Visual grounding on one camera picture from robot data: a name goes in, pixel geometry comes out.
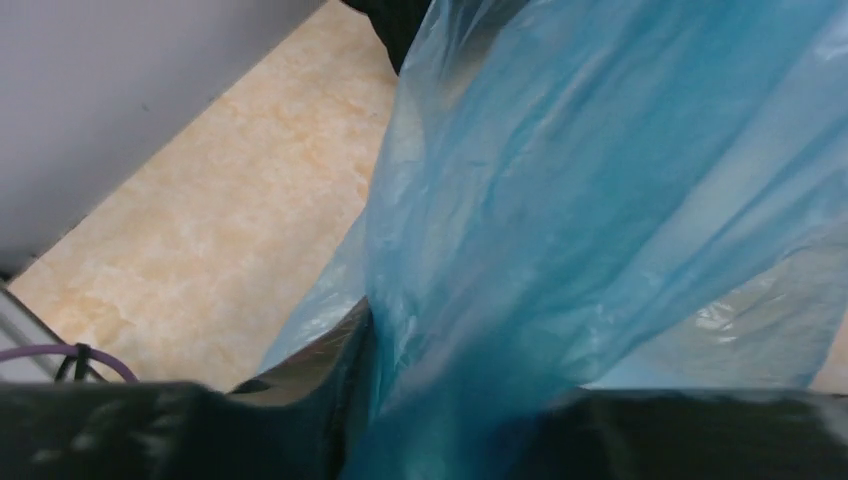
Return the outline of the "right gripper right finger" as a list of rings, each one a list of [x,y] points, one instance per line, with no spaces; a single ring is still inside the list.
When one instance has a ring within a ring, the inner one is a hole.
[[[534,421],[513,479],[844,479],[847,398],[581,390]]]

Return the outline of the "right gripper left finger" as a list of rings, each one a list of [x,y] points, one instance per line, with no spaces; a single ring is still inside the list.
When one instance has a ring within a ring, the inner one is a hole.
[[[5,479],[336,479],[368,416],[366,300],[221,393],[192,382],[5,383]]]

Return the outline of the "blue plastic trash bag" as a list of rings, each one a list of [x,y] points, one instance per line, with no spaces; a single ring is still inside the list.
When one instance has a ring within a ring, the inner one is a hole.
[[[501,477],[584,385],[810,385],[847,310],[846,3],[432,2],[263,366],[359,300],[346,479]]]

